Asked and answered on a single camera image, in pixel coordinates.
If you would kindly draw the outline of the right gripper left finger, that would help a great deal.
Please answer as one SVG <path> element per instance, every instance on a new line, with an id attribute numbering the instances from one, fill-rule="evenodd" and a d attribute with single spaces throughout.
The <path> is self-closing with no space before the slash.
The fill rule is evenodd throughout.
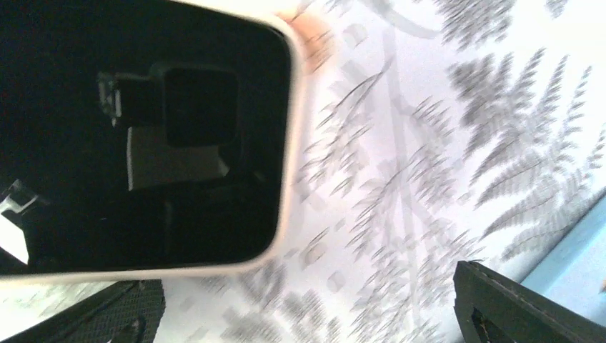
<path id="1" fill-rule="evenodd" d="M 4 342 L 153 342 L 166 301 L 158 279 L 117 282 Z"/>

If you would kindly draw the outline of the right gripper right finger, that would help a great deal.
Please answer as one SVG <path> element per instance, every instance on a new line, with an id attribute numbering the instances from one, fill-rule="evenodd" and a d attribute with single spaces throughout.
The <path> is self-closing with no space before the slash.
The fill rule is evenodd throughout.
<path id="1" fill-rule="evenodd" d="M 605 328 L 477 262 L 459 261 L 454 310 L 466 343 L 593 343 Z"/>

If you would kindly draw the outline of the light blue phone case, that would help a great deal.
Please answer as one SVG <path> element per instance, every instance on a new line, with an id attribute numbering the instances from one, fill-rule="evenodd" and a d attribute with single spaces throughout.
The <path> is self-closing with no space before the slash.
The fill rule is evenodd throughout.
<path id="1" fill-rule="evenodd" d="M 605 198 L 591 208 L 521 285 L 605 326 Z"/>

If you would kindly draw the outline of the phone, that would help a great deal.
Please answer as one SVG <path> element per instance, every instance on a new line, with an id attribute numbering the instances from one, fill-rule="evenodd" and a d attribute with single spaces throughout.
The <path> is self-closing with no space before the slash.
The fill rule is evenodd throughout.
<path id="1" fill-rule="evenodd" d="M 292 213 L 304 44 L 203 1 L 1 3 L 1 283 L 240 272 Z"/>

